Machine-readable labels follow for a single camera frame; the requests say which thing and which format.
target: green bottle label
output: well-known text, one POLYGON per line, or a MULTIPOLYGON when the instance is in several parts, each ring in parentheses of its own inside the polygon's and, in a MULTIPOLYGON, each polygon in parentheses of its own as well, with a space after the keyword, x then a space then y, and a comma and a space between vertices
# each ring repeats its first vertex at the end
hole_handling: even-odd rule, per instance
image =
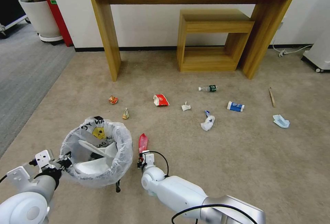
POLYGON ((210 85, 210 92, 215 92, 217 87, 215 85, 210 85))

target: trash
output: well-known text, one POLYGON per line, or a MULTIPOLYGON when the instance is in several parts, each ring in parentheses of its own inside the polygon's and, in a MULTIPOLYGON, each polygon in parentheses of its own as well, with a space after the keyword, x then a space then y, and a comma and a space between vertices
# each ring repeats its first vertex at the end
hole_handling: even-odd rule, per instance
POLYGON ((124 114, 123 114, 123 119, 128 119, 130 117, 130 113, 128 112, 128 109, 125 108, 124 114))
POLYGON ((166 97, 163 94, 154 95, 153 99, 154 99, 154 104, 156 106, 168 106, 169 105, 166 97))
POLYGON ((216 86, 216 85, 209 85, 209 86, 199 87, 198 90, 200 92, 216 92, 217 88, 218 88, 218 86, 216 86))
POLYGON ((271 96, 272 105, 275 108, 275 99, 274 99, 274 96, 273 96, 273 93, 272 93, 272 88, 270 87, 268 90, 269 90, 269 95, 271 96))
POLYGON ((206 119, 205 122, 202 122, 200 126, 203 130, 208 131, 212 128, 214 120, 216 119, 214 116, 210 115, 210 112, 208 110, 205 111, 206 119))
POLYGON ((148 146, 148 137, 143 133, 140 135, 139 139, 139 153, 142 153, 143 151, 147 150, 148 146))
POLYGON ((181 105, 181 108, 182 108, 182 111, 185 111, 185 110, 191 109, 191 106, 187 105, 187 101, 186 101, 184 105, 181 105))
POLYGON ((132 164, 131 133, 122 123, 89 117, 66 136, 59 157, 68 152, 73 166, 65 171, 71 179, 93 188, 115 184, 132 164))
POLYGON ((140 135, 139 139, 139 160, 137 161, 137 167, 142 168, 142 162, 143 162, 143 157, 142 157, 142 152, 147 150, 148 146, 148 137, 143 133, 140 135))
POLYGON ((290 121, 285 120, 281 115, 273 115, 274 123, 276 123, 281 128, 288 128, 290 126, 290 121))
POLYGON ((234 111, 238 111, 238 112, 242 112, 244 107, 245 107, 245 105, 236 104, 236 103, 233 103, 232 101, 229 101, 228 105, 227 105, 228 110, 234 110, 234 111))
POLYGON ((109 98, 109 103, 116 104, 117 102, 118 102, 118 98, 111 95, 109 98))

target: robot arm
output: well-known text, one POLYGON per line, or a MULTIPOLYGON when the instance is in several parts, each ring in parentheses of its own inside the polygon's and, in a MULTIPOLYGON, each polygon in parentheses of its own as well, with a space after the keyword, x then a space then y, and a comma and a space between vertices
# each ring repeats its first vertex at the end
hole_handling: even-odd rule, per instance
POLYGON ((182 214, 207 223, 266 223, 265 213, 261 209, 232 196, 208 197, 201 187, 191 182, 177 176, 166 177, 165 173, 155 166, 154 154, 144 151, 142 156, 145 163, 141 179, 142 187, 149 195, 157 196, 173 211, 178 213, 192 208, 191 211, 182 214))
POLYGON ((47 224, 47 215, 62 170, 71 165, 64 157, 55 161, 50 150, 35 155, 30 163, 19 166, 7 173, 7 178, 18 189, 19 194, 12 196, 0 205, 0 220, 3 224, 47 224), (34 175, 31 165, 39 167, 34 175))
MULTIPOLYGON (((7 173, 8 179, 18 188, 19 194, 0 205, 3 224, 47 224, 51 200, 59 184, 62 171, 71 166, 70 154, 54 160, 49 150, 36 154, 30 165, 38 165, 40 173, 32 178, 28 164, 7 173)), ((154 164, 154 154, 142 153, 142 186, 149 195, 158 199, 185 217, 219 224, 265 224, 265 213, 248 203, 231 196, 208 197, 203 189, 177 176, 168 176, 154 164)))

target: trash bin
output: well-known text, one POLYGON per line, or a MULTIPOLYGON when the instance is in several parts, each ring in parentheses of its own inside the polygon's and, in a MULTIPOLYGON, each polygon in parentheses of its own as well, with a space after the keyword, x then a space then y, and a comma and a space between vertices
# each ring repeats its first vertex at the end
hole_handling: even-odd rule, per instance
POLYGON ((93 188, 115 184, 132 164, 131 133, 120 122, 89 117, 66 136, 59 157, 69 152, 66 172, 74 181, 93 188))

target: white plastic bag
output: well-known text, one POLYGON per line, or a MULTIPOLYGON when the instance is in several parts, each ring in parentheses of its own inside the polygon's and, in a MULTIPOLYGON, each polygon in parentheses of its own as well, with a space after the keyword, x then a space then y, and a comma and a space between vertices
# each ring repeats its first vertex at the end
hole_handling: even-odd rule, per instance
POLYGON ((210 112, 208 110, 205 111, 205 114, 206 114, 205 122, 202 122, 200 126, 202 127, 203 130, 209 131, 212 128, 214 120, 216 118, 210 115, 210 112))
POLYGON ((111 122, 100 117, 87 118, 83 124, 67 135, 62 143, 59 157, 62 158, 65 154, 71 152, 73 164, 97 158, 98 155, 82 147, 78 142, 79 140, 85 140, 97 148, 107 147, 115 142, 118 150, 111 167, 104 173, 85 174, 78 172, 74 166, 69 167, 66 172, 74 181, 82 185, 97 188, 115 184, 124 176, 132 164, 131 133, 120 122, 111 122))

